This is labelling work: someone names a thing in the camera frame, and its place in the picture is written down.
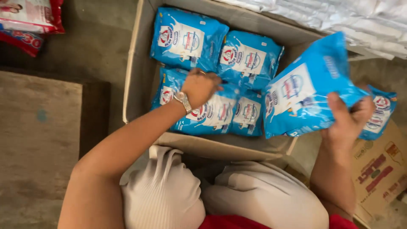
silver watch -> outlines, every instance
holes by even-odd
[[[184,107],[185,107],[185,110],[186,110],[186,114],[187,114],[187,115],[192,112],[192,107],[191,107],[191,105],[189,104],[188,97],[186,96],[186,94],[185,94],[184,92],[177,92],[177,93],[174,95],[174,98],[175,98],[176,100],[182,102],[182,104],[183,104]]]

blue stain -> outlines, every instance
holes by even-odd
[[[47,121],[47,112],[44,109],[39,109],[37,111],[37,119],[38,121],[44,123]]]

red package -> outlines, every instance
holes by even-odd
[[[44,36],[17,30],[0,30],[0,41],[17,46],[30,56],[36,57],[44,43]]]
[[[0,29],[64,33],[63,0],[0,0]]]

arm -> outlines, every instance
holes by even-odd
[[[349,113],[338,94],[328,95],[335,123],[321,131],[322,143],[311,173],[311,190],[321,200],[329,215],[339,214],[352,220],[356,193],[351,178],[351,151],[354,141],[371,117],[374,104],[365,97]]]
[[[202,106],[218,90],[214,74],[190,72],[181,89],[191,107]],[[119,186],[122,174],[167,129],[186,115],[175,99],[109,135],[76,165],[66,190],[58,228],[124,228]]]

red shirt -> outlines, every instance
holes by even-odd
[[[258,222],[242,216],[214,216],[205,217],[199,229],[270,229]],[[329,217],[329,229],[358,229],[356,225],[339,215]]]

